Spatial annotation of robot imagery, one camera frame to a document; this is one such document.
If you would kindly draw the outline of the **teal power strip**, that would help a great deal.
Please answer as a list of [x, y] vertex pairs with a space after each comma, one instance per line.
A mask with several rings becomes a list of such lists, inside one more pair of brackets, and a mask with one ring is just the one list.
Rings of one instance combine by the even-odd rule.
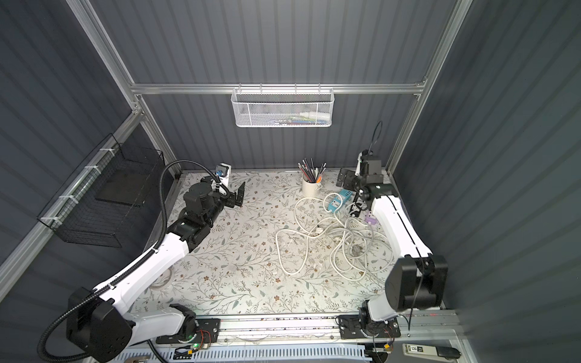
[[350, 199], [353, 196], [352, 191], [348, 191], [345, 189], [341, 189], [338, 193], [330, 194], [332, 199], [328, 202], [327, 207], [325, 209], [329, 213], [335, 213], [340, 210], [342, 207], [346, 207], [349, 204]]

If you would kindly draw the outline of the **purple power strip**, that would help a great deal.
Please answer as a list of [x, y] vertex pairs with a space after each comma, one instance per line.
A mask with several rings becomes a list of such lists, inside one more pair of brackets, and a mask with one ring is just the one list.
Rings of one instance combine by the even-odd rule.
[[378, 220], [375, 219], [374, 216], [366, 216], [365, 222], [368, 223], [369, 225], [377, 225], [378, 224]]

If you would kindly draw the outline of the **black power strip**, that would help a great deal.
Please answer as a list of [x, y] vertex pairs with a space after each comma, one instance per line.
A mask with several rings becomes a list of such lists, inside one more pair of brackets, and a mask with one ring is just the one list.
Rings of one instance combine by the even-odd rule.
[[353, 203], [350, 205], [349, 216], [353, 218], [359, 218], [362, 211], [362, 205], [359, 203]]

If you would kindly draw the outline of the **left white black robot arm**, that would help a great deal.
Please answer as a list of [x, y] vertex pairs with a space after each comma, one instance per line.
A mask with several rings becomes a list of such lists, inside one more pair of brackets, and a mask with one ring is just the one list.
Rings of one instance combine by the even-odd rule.
[[152, 246], [94, 290], [80, 288], [69, 299], [67, 339], [99, 362], [116, 358], [127, 346], [171, 337], [193, 343], [200, 337], [196, 314], [179, 303], [147, 313], [131, 312], [140, 294], [166, 270], [193, 252], [210, 234], [219, 214], [242, 206], [245, 186], [226, 191], [204, 177], [184, 194], [185, 207], [159, 246]]

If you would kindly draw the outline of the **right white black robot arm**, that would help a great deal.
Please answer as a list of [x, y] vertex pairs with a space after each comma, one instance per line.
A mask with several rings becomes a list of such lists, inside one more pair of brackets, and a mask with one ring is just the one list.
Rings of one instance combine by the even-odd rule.
[[398, 191], [384, 182], [380, 158], [363, 151], [355, 170], [340, 170], [336, 186], [353, 192], [366, 205], [396, 257], [384, 293], [365, 301], [359, 310], [362, 331], [375, 337], [374, 323], [385, 323], [406, 310], [439, 307], [446, 286], [447, 261], [433, 254], [414, 230]]

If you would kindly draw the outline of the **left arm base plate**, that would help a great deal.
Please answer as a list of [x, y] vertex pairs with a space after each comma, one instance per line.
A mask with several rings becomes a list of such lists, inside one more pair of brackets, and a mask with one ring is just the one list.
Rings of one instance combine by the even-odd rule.
[[189, 322], [174, 335], [158, 337], [156, 344], [212, 344], [219, 337], [220, 319], [196, 319], [196, 323]]

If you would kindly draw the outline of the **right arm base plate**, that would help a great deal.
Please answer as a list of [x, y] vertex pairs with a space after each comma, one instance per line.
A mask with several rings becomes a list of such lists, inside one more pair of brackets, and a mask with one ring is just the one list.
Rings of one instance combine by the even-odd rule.
[[394, 340], [401, 337], [401, 332], [396, 319], [387, 322], [370, 321], [362, 325], [359, 316], [339, 315], [335, 318], [335, 323], [340, 331], [342, 340], [357, 339], [389, 339]]

